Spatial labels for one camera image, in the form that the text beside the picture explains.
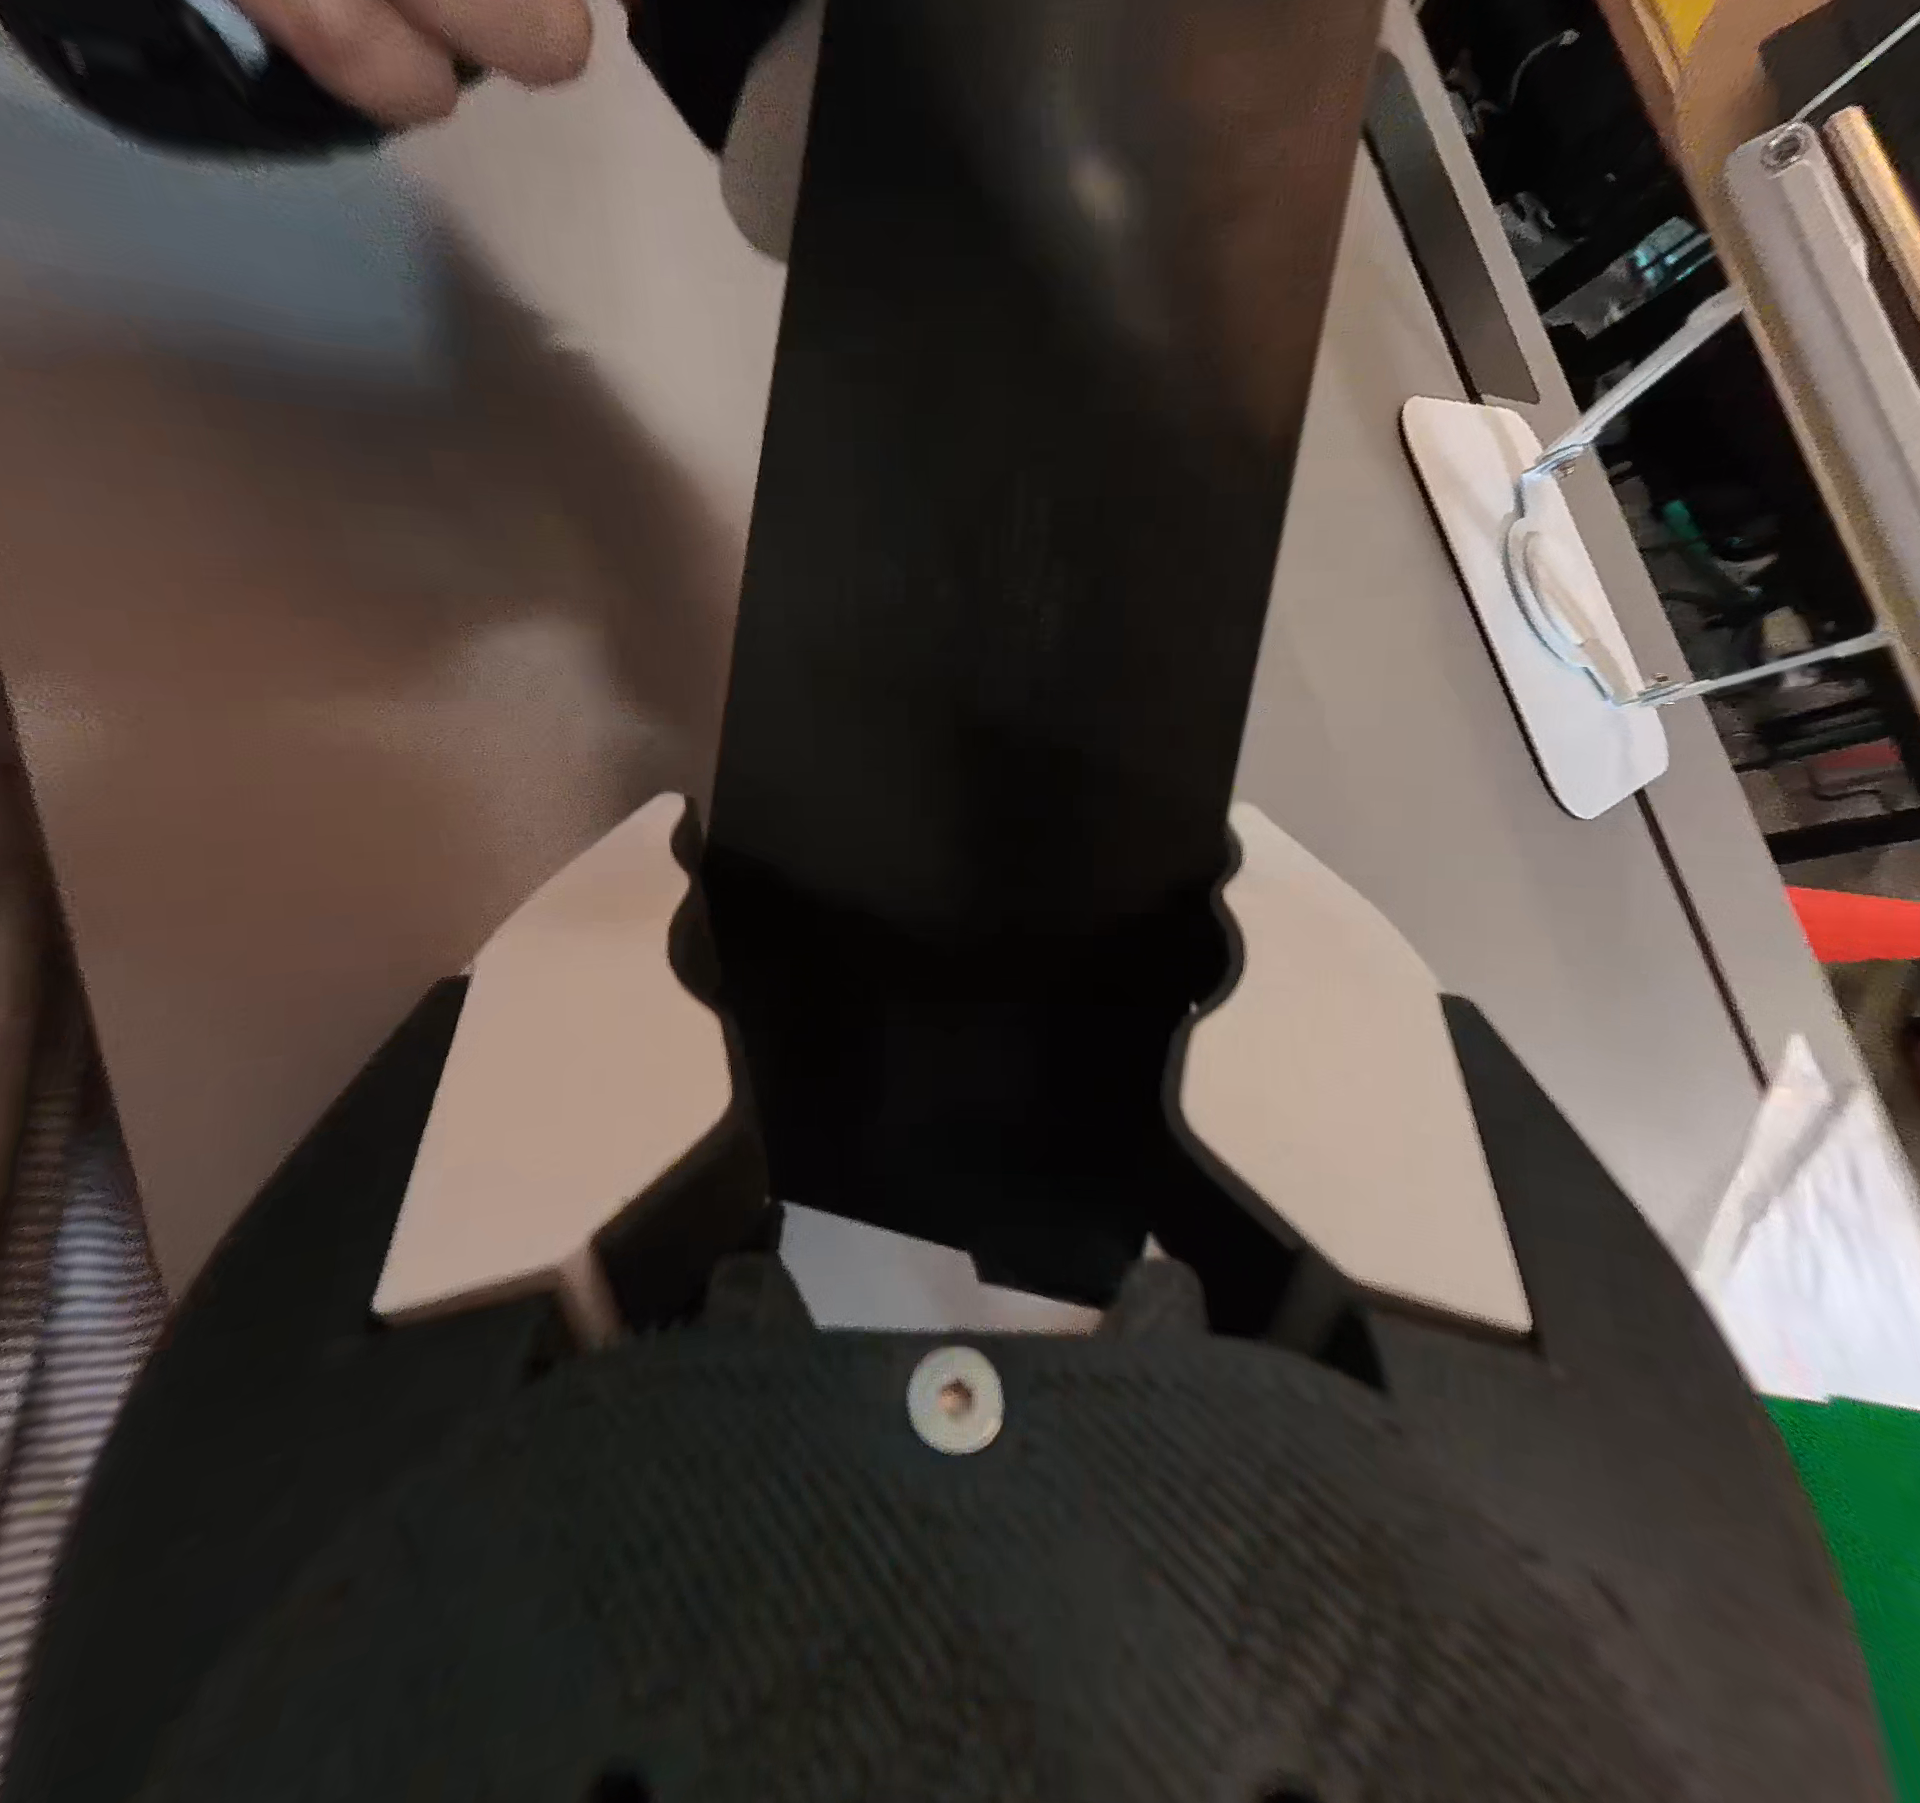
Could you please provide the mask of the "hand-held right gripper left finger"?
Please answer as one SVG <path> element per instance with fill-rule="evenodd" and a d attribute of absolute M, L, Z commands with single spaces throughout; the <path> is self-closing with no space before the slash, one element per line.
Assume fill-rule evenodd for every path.
<path fill-rule="evenodd" d="M 600 1346 L 690 1318 L 765 1211 L 704 949 L 697 813 L 659 793 L 546 880 L 467 966 L 372 1313 L 548 1297 Z"/>

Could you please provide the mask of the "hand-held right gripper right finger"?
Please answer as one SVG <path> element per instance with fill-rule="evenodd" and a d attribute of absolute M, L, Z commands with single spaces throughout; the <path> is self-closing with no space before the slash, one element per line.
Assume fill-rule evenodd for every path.
<path fill-rule="evenodd" d="M 1384 912 L 1253 805 L 1212 895 L 1222 990 L 1172 1059 L 1175 1133 L 1340 1287 L 1489 1337 L 1531 1310 L 1441 994 Z"/>

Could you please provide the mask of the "green plastic bin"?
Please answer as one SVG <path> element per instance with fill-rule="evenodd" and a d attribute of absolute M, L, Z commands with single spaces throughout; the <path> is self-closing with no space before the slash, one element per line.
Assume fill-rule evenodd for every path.
<path fill-rule="evenodd" d="M 1917 1415 L 1766 1398 L 1810 1497 L 1885 1726 L 1892 1791 L 1917 1798 Z"/>

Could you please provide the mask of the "person's striped clothing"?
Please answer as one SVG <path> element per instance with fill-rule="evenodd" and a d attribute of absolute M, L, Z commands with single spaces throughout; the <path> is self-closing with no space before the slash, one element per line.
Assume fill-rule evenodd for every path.
<path fill-rule="evenodd" d="M 1 723 L 1 1696 L 166 1311 L 14 729 Z"/>

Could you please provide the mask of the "red tape strip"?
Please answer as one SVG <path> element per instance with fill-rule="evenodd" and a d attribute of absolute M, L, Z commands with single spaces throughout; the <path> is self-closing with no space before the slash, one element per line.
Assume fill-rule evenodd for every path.
<path fill-rule="evenodd" d="M 1786 903 L 1823 966 L 1917 962 L 1915 900 L 1789 885 Z"/>

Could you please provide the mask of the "clear acrylic stand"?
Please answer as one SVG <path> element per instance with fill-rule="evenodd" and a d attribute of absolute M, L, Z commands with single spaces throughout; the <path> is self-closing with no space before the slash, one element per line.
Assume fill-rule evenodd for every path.
<path fill-rule="evenodd" d="M 1561 437 L 1539 448 L 1516 478 L 1514 506 L 1500 538 L 1500 566 L 1508 591 L 1533 639 L 1563 668 L 1584 673 L 1614 710 L 1667 710 L 1680 703 L 1725 696 L 1794 671 L 1856 661 L 1890 649 L 1889 631 L 1874 626 L 1856 639 L 1812 646 L 1732 673 L 1692 682 L 1657 677 L 1647 683 L 1633 683 L 1627 677 L 1627 658 L 1579 599 L 1569 567 L 1563 566 L 1558 548 L 1548 538 L 1545 519 L 1533 512 L 1533 500 L 1558 484 L 1598 446 L 1611 425 L 1617 425 L 1657 384 L 1741 321 L 1744 300 L 1737 289 L 1729 288 L 1707 298 L 1662 345 L 1584 410 Z"/>

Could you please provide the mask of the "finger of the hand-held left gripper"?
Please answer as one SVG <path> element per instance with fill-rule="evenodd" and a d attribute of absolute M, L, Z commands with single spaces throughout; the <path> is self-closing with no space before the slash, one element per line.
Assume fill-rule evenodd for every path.
<path fill-rule="evenodd" d="M 719 193 L 736 232 L 785 265 L 809 134 L 809 29 L 788 26 L 753 62 L 719 159 Z"/>

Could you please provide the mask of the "wooden shelf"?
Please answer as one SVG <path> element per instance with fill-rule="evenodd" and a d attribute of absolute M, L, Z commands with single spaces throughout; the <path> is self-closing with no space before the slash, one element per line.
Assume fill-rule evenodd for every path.
<path fill-rule="evenodd" d="M 1831 134 L 1837 144 L 1845 144 L 1847 155 L 1860 161 L 1847 184 L 1862 209 L 1873 204 L 1863 163 L 1874 155 L 1885 157 L 1869 118 L 1857 107 L 1839 104 L 1839 97 L 1850 85 L 1857 85 L 1854 73 L 1828 77 L 1818 89 L 1792 102 L 1781 98 L 1765 61 L 1765 46 L 1770 39 L 1837 0 L 1721 0 L 1682 58 L 1674 54 L 1652 0 L 1596 2 L 1621 46 L 1643 111 L 1701 211 L 1727 280 L 1741 293 L 1747 328 L 1755 343 L 1755 327 L 1741 289 L 1732 215 L 1723 189 L 1730 155 L 1755 136 L 1796 118 L 1807 118 Z M 1885 163 L 1899 184 L 1892 201 L 1908 204 L 1906 215 L 1887 216 L 1878 230 L 1878 238 L 1890 247 L 1899 233 L 1915 240 L 1915 212 L 1899 171 L 1887 157 Z M 1757 343 L 1755 350 L 1783 403 L 1777 379 Z M 1806 448 L 1794 425 L 1792 429 L 1810 465 Z"/>

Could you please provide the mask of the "aluminium profile bar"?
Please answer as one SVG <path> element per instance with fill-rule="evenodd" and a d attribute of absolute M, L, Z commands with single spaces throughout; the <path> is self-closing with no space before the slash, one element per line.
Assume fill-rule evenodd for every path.
<path fill-rule="evenodd" d="M 1909 695 L 1917 664 L 1915 240 L 1878 238 L 1899 184 L 1807 118 L 1741 144 L 1725 166 L 1734 254 L 1755 343 L 1828 501 L 1839 543 Z"/>

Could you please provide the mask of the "white paper sheets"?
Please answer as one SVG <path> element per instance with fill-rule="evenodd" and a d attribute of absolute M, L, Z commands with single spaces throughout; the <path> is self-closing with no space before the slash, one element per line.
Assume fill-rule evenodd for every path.
<path fill-rule="evenodd" d="M 1693 1284 L 1766 1398 L 1917 1408 L 1917 1205 L 1868 1087 L 1789 1036 Z"/>

